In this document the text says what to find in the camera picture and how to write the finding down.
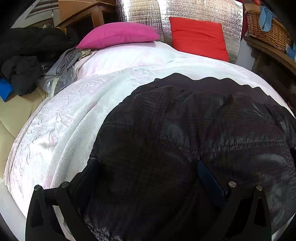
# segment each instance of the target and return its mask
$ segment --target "bed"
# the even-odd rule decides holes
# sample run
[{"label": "bed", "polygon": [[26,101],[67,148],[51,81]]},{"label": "bed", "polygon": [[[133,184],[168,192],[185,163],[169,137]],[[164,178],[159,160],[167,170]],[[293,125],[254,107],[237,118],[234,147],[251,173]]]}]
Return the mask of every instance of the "bed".
[{"label": "bed", "polygon": [[[21,128],[8,156],[4,182],[0,181],[0,202],[12,205],[13,219],[19,223],[11,222],[11,214],[1,203],[0,213],[19,240],[25,240],[24,230],[16,231],[15,227],[25,226],[34,186],[55,188],[63,181],[71,181],[86,166],[106,115],[134,89],[155,78],[175,72],[196,80],[208,76],[231,78],[241,85],[259,86],[293,115],[280,95],[251,71],[182,53],[162,42],[124,44],[94,51],[75,67],[79,69],[77,81],[40,103]],[[56,213],[63,231],[72,239],[60,211]]]}]

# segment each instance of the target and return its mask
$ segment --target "wooden shelf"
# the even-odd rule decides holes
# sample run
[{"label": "wooden shelf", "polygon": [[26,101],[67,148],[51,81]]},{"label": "wooden shelf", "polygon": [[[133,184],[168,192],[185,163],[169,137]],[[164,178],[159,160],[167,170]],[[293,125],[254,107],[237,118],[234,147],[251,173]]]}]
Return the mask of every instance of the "wooden shelf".
[{"label": "wooden shelf", "polygon": [[247,42],[249,46],[266,53],[270,57],[274,58],[275,60],[283,64],[294,75],[296,75],[296,62],[293,59],[291,59],[289,56],[287,56],[285,53],[277,50],[276,48],[260,40],[254,39],[250,36],[245,36],[244,40]]},{"label": "wooden shelf", "polygon": [[74,17],[76,17],[77,15],[81,14],[82,12],[93,8],[94,6],[107,6],[107,7],[117,7],[116,4],[113,3],[109,3],[106,1],[97,1],[95,3],[90,4],[89,6],[85,7],[84,9],[81,9],[79,11],[77,11],[76,13],[72,14],[71,16],[69,16],[68,18],[64,19],[63,21],[61,21],[56,27],[60,27],[61,25],[64,25],[66,22],[68,22],[69,20],[73,19]]}]

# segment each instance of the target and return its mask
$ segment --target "wicker basket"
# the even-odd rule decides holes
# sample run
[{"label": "wicker basket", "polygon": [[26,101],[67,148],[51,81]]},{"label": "wicker basket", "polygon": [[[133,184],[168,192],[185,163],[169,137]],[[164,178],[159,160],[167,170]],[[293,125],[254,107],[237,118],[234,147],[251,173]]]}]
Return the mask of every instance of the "wicker basket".
[{"label": "wicker basket", "polygon": [[286,44],[291,44],[290,36],[285,27],[276,19],[272,19],[269,32],[263,32],[259,26],[259,12],[245,11],[249,35],[257,38],[276,49],[286,53]]}]

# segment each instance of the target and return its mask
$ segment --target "metal screw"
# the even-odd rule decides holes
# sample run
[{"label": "metal screw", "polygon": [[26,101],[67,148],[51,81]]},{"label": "metal screw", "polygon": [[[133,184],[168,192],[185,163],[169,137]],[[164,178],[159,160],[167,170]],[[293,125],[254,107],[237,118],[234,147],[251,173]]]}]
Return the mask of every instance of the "metal screw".
[{"label": "metal screw", "polygon": [[259,190],[259,191],[262,191],[262,190],[263,190],[263,187],[262,187],[261,185],[257,185],[256,188],[257,188],[257,190]]},{"label": "metal screw", "polygon": [[36,186],[34,187],[34,190],[35,190],[35,191],[38,191],[39,188],[40,188],[40,185],[36,185]]},{"label": "metal screw", "polygon": [[230,181],[228,183],[228,185],[231,187],[231,188],[235,188],[237,186],[237,184],[234,182],[234,181]]},{"label": "metal screw", "polygon": [[69,182],[63,182],[61,184],[62,188],[66,188],[67,186],[69,186]]}]

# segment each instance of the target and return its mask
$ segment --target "red pillow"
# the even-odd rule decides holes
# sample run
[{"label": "red pillow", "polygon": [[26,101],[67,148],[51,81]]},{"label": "red pillow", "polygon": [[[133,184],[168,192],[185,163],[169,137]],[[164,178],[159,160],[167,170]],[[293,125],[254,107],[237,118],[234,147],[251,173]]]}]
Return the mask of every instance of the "red pillow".
[{"label": "red pillow", "polygon": [[174,49],[229,61],[220,23],[187,18],[169,19]]}]

